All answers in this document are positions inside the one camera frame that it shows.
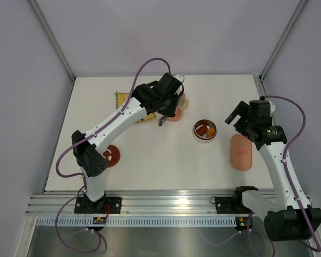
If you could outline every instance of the metal frame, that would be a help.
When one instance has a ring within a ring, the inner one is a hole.
[[[260,192],[269,200],[275,200],[274,190],[261,190]],[[232,196],[233,190],[107,191],[106,193],[107,196],[119,196],[123,199],[121,213],[112,216],[248,216],[247,214],[217,215],[215,205],[209,202],[211,196]],[[76,192],[68,195],[33,195],[27,207],[26,216],[56,216],[62,205],[74,195],[76,195]],[[68,216],[81,216],[74,213],[74,204],[74,201],[69,203],[64,208],[64,214]]]
[[[71,69],[67,59],[65,58],[65,55],[63,54],[62,49],[60,48],[54,34],[52,33],[52,30],[45,18],[44,13],[42,12],[38,2],[36,0],[26,0],[29,6],[32,9],[32,12],[36,15],[37,20],[39,21],[40,25],[42,26],[43,31],[45,32],[46,37],[48,38],[51,46],[56,52],[56,55],[58,56],[60,62],[62,63],[65,71],[67,72],[69,78],[74,83],[75,82],[75,75],[73,73],[73,70]]]
[[[263,82],[261,81],[261,76],[260,75],[253,75],[253,80],[256,84],[258,95],[266,95]]]
[[[34,229],[36,227],[37,216],[25,217],[24,227],[21,231],[20,239],[17,244],[15,257],[26,257],[30,248]]]
[[[298,18],[300,17],[300,15],[302,14],[302,11],[304,10],[304,8],[306,7],[307,3],[309,0],[300,0],[300,2],[298,3],[298,5],[296,6],[296,9],[294,10],[292,16],[289,19],[289,22],[287,24],[287,26],[285,27],[283,33],[281,34],[279,40],[277,41],[276,46],[274,47],[274,50],[272,51],[269,60],[267,61],[261,75],[260,75],[260,79],[261,81],[263,81],[266,77],[266,75],[268,74],[269,70],[271,69],[273,63],[276,61],[278,55],[281,52],[281,49],[283,48],[284,44],[286,43],[289,35],[291,34]]]

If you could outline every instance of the orange object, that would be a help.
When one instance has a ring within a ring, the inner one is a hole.
[[[167,120],[169,120],[171,122],[177,122],[180,120],[181,117],[182,117],[182,111],[177,108],[176,112],[175,112],[175,117],[170,117]]]
[[[242,135],[231,139],[231,165],[237,170],[249,170],[252,167],[252,143]]]
[[[212,137],[214,134],[215,134],[215,128],[210,127],[210,128],[207,130],[207,138]]]
[[[208,130],[207,125],[202,125],[196,130],[196,134],[198,134],[199,136],[203,136],[207,130]]]
[[[120,160],[120,151],[114,145],[109,145],[102,155],[108,161],[109,168],[116,165]]]

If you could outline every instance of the red plate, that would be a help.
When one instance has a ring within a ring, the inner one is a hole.
[[[114,145],[109,145],[106,151],[103,152],[103,157],[108,161],[108,167],[111,168],[120,160],[120,151]]]

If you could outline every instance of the stainless steel surface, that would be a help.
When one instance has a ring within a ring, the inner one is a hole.
[[[255,220],[255,228],[263,230],[260,220]],[[60,228],[61,234],[67,238],[79,228]],[[90,256],[166,256],[166,257],[204,257],[204,256],[254,256],[247,235],[237,235],[228,244],[217,247],[214,244],[224,242],[236,233],[233,228],[104,228],[100,231],[107,242],[105,250],[102,244],[100,250]],[[261,256],[271,256],[272,248],[266,239],[252,235],[254,245]],[[67,243],[79,250],[88,251],[96,247],[97,238],[84,232],[66,239]],[[49,256],[83,256],[76,254],[59,244],[55,228],[37,226],[28,252],[29,257]],[[298,242],[275,243],[276,256],[309,257],[311,252]]]
[[[268,199],[275,200],[272,190],[261,192]],[[209,197],[231,196],[232,191],[111,191],[107,192],[107,195],[120,196],[123,199],[120,215],[112,216],[247,216],[245,214],[216,214],[215,206],[209,202]],[[72,197],[73,195],[34,195],[30,199],[26,215],[55,216],[61,206]],[[62,215],[78,216],[73,212],[74,205],[75,201],[69,203]]]
[[[295,26],[297,19],[299,18],[299,16],[302,13],[302,10],[304,9],[304,7],[307,5],[307,2],[309,0],[300,0],[300,2],[298,3],[295,11],[293,12],[287,26],[285,27],[281,37],[279,38],[273,52],[271,53],[271,56],[269,58],[269,60],[267,61],[262,73],[261,73],[261,80],[264,80],[266,75],[268,74],[272,64],[274,63],[274,61],[276,60],[278,54],[280,53],[282,47],[284,46],[285,42],[288,39],[288,36],[290,35],[293,27]]]
[[[38,2],[36,0],[27,0],[27,2],[30,4],[31,9],[35,13],[40,24],[42,25],[42,28],[43,28],[48,40],[50,41],[52,47],[54,48],[59,60],[61,61],[62,65],[65,69],[65,71],[68,73],[69,78],[71,79],[72,82],[75,82],[74,73],[73,73],[67,59],[65,58],[63,51],[61,50],[59,44],[57,43],[56,38],[53,35],[51,28],[45,18],[45,15],[43,14],[43,12],[41,10]]]

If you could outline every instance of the gray wall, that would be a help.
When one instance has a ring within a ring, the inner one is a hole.
[[[299,0],[38,0],[77,77],[260,74]],[[152,64],[145,74],[159,73]]]
[[[307,114],[307,126],[291,156],[303,189],[314,206],[321,207],[321,0],[308,3],[265,86],[268,94],[296,100]],[[276,122],[292,138],[301,115],[289,104],[276,103]]]
[[[41,191],[71,82],[25,0],[0,0],[0,256]]]

